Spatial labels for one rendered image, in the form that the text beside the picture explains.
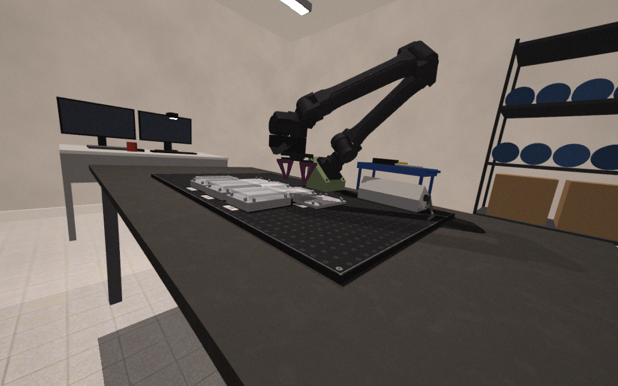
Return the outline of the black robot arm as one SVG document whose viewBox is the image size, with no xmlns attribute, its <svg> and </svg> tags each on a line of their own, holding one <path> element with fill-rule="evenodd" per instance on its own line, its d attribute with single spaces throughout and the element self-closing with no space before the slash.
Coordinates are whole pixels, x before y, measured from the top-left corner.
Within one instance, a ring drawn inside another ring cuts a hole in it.
<svg viewBox="0 0 618 386">
<path fill-rule="evenodd" d="M 312 129 L 324 116 L 378 88 L 404 78 L 358 124 L 333 136 L 331 147 L 335 152 L 326 158 L 318 157 L 317 162 L 328 179 L 340 180 L 343 175 L 339 171 L 345 163 L 356 158 L 366 137 L 411 96 L 436 82 L 437 65 L 439 54 L 419 40 L 399 48 L 397 56 L 391 60 L 336 86 L 299 98 L 295 112 L 276 111 L 270 117 L 269 131 L 274 134 L 269 135 L 272 153 L 278 155 L 284 151 L 303 154 L 308 129 Z"/>
</svg>

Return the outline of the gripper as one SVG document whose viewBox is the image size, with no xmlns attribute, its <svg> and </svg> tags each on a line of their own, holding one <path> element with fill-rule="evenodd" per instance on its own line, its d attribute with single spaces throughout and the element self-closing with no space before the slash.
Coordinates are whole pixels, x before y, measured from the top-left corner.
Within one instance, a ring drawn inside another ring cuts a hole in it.
<svg viewBox="0 0 618 386">
<path fill-rule="evenodd" d="M 299 161 L 300 162 L 301 180 L 302 180 L 303 184 L 306 184 L 308 182 L 308 178 L 310 177 L 310 174 L 312 174 L 313 170 L 317 166 L 317 163 L 315 163 L 313 161 L 303 160 L 305 158 L 313 159 L 313 154 L 305 154 L 305 152 L 306 152 L 306 139 L 307 138 L 305 138 L 303 154 L 293 153 L 293 152 L 282 152 L 281 155 L 286 155 L 286 156 L 290 156 L 290 157 L 289 158 L 282 157 L 282 159 L 277 159 L 277 162 L 279 164 L 280 169 L 282 170 L 282 174 L 283 174 L 283 177 L 285 178 L 285 180 L 287 180 L 288 177 L 289 177 L 289 174 L 290 174 L 290 171 L 291 171 L 291 168 L 292 168 L 292 165 L 293 165 L 293 161 Z M 288 165 L 287 165 L 287 173 L 286 174 L 285 174 L 285 167 L 283 166 L 283 163 L 288 163 Z M 309 169 L 308 174 L 306 175 L 306 178 L 305 178 L 306 166 L 310 166 L 310 169 Z"/>
</svg>

